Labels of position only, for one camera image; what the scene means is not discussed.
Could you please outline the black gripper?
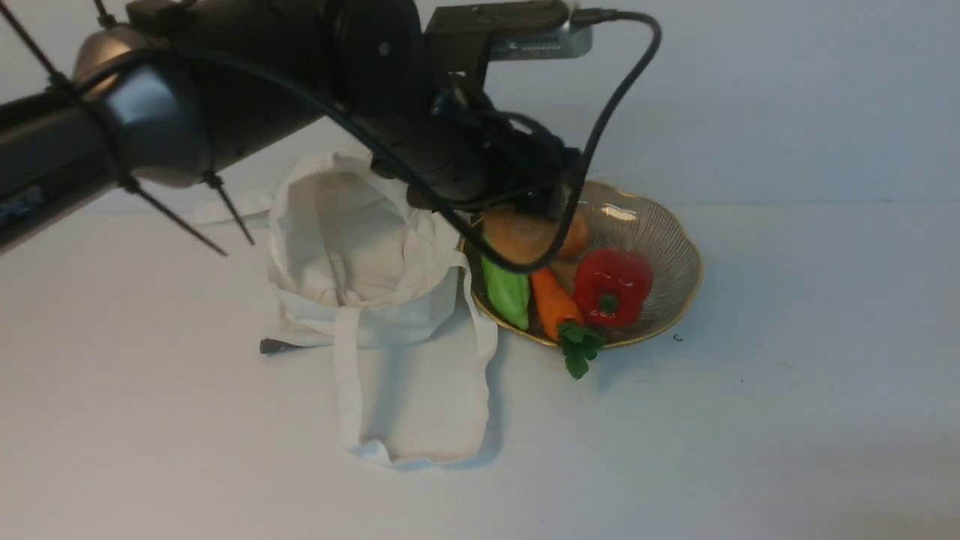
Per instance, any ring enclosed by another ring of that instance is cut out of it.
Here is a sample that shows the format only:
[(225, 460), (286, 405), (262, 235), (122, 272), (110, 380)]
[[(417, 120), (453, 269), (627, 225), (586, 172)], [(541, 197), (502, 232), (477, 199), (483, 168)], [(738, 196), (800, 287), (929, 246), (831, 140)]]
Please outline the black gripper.
[(373, 117), (367, 127), (460, 212), (511, 206), (558, 218), (581, 164), (579, 149), (525, 114), (495, 109), (462, 75), (446, 76), (424, 109)]

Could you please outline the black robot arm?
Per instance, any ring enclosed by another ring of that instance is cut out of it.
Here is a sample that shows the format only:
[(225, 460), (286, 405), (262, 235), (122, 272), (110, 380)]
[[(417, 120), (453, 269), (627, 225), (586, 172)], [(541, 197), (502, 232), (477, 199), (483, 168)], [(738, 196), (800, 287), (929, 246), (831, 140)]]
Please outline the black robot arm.
[(100, 15), (73, 76), (2, 106), (2, 249), (113, 188), (222, 191), (221, 172), (326, 117), (449, 218), (558, 218), (580, 165), (541, 123), (443, 66), (412, 1), (135, 1)]

